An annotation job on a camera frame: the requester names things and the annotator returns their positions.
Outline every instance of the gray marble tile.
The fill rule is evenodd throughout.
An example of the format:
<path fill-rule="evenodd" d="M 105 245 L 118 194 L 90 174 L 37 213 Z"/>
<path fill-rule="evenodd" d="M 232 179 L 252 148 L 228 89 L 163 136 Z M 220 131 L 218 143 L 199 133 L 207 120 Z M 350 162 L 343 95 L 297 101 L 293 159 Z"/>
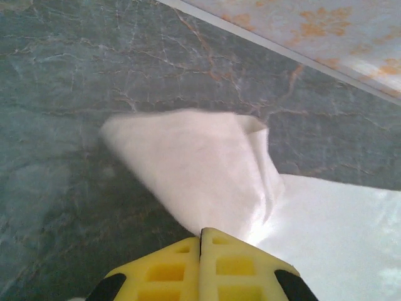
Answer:
<path fill-rule="evenodd" d="M 113 267 L 189 236 L 98 140 L 118 112 L 252 114 L 271 128 L 280 172 L 401 188 L 394 104 L 153 1 L 10 3 L 1 300 L 85 295 Z"/>

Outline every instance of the white cloth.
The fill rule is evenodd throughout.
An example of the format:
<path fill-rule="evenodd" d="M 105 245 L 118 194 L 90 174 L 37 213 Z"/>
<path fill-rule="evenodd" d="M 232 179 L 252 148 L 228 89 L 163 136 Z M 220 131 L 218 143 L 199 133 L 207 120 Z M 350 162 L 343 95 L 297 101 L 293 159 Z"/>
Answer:
<path fill-rule="evenodd" d="M 297 268 L 324 301 L 401 300 L 401 192 L 278 174 L 254 117 L 112 117 L 101 135 L 193 234 L 213 227 Z"/>

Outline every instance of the marble veining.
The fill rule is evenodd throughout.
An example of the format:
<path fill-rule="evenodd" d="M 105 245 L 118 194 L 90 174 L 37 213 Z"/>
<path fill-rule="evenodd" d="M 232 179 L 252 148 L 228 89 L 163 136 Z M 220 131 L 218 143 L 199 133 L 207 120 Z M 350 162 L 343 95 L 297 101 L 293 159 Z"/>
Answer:
<path fill-rule="evenodd" d="M 401 189 L 400 107 L 158 2 L 2 0 L 0 37 L 0 300 L 189 236 L 98 140 L 119 112 L 255 115 L 279 172 Z"/>

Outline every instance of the yellow plastic part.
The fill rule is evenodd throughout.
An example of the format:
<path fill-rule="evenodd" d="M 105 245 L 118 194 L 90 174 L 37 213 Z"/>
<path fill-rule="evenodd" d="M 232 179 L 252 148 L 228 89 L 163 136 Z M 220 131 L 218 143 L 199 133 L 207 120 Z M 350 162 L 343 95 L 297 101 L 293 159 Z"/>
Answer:
<path fill-rule="evenodd" d="M 199 301 L 288 301 L 274 271 L 294 267 L 213 228 L 201 237 Z"/>
<path fill-rule="evenodd" d="M 198 299 L 199 239 L 174 243 L 112 270 L 127 279 L 114 301 L 193 301 Z"/>

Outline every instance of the folded cloth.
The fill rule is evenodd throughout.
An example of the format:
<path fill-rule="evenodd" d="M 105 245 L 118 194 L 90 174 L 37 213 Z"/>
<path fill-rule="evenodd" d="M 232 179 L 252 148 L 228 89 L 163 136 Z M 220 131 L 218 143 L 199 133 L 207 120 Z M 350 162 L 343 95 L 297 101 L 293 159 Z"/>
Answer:
<path fill-rule="evenodd" d="M 286 260 L 320 300 L 401 300 L 401 192 L 278 174 L 250 116 L 119 115 L 101 135 L 193 234 L 217 228 Z"/>

